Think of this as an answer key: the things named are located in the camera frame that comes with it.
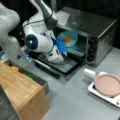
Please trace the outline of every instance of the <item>countertop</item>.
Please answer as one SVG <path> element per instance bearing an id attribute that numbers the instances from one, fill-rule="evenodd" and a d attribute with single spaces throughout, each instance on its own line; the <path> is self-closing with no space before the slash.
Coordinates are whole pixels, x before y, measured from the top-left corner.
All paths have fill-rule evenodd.
<path id="1" fill-rule="evenodd" d="M 91 80 L 83 75 L 85 68 L 99 73 L 105 71 L 120 76 L 120 50 L 113 48 L 96 67 L 83 65 L 69 80 L 59 80 L 32 67 L 34 74 L 49 84 L 49 111 L 42 120 L 118 120 L 120 108 L 88 91 Z"/>

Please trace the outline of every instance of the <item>bowl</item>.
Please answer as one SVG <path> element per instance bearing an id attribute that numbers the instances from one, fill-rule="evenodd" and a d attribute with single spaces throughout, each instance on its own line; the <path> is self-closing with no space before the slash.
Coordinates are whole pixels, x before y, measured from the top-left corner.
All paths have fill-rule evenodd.
<path id="1" fill-rule="evenodd" d="M 77 42 L 78 34 L 71 31 L 64 31 L 58 35 L 57 39 L 62 39 L 65 47 L 72 47 Z"/>

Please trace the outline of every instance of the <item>wooden shelf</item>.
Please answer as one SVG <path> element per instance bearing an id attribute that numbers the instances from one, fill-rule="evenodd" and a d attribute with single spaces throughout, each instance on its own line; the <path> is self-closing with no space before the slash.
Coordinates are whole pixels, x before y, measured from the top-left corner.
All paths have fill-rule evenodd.
<path id="1" fill-rule="evenodd" d="M 40 120 L 48 111 L 43 87 L 2 62 L 0 84 L 21 120 Z"/>

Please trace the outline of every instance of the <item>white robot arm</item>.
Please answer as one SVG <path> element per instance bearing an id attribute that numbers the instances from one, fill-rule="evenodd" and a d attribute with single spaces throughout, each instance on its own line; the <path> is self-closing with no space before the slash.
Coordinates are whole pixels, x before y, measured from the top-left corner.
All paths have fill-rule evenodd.
<path id="1" fill-rule="evenodd" d="M 27 59 L 21 51 L 18 40 L 9 35 L 20 22 L 18 14 L 6 8 L 0 2 L 0 47 L 4 51 L 4 56 L 18 65 L 22 66 L 27 63 Z"/>
<path id="2" fill-rule="evenodd" d="M 57 25 L 55 13 L 43 0 L 29 1 L 38 10 L 38 13 L 23 23 L 25 45 L 31 51 L 44 53 L 49 62 L 63 62 L 63 57 L 51 38 L 54 37 L 53 33 L 48 34 Z"/>

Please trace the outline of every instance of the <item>oven control knob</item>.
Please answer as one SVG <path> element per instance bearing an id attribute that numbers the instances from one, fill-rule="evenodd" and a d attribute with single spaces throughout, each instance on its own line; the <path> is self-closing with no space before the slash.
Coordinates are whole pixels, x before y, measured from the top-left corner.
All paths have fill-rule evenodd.
<path id="1" fill-rule="evenodd" d="M 88 61 L 88 62 L 92 62 L 94 59 L 95 59 L 94 55 L 89 55 L 89 56 L 87 57 L 87 61 Z"/>
<path id="2" fill-rule="evenodd" d="M 89 43 L 90 45 L 95 45 L 95 44 L 96 44 L 96 39 L 91 38 L 91 39 L 88 41 L 88 43 Z"/>
<path id="3" fill-rule="evenodd" d="M 90 48 L 88 49 L 88 53 L 95 53 L 95 48 L 90 47 Z"/>

